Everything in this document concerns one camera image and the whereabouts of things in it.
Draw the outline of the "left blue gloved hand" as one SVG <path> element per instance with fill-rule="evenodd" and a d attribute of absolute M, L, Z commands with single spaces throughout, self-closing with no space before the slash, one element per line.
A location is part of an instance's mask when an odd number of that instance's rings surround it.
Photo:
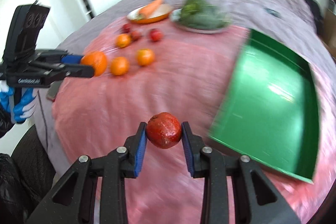
<path fill-rule="evenodd" d="M 37 90 L 24 88 L 18 103 L 14 103 L 14 94 L 19 89 L 9 87 L 1 81 L 1 112 L 10 123 L 23 123 L 30 118 L 36 109 Z"/>

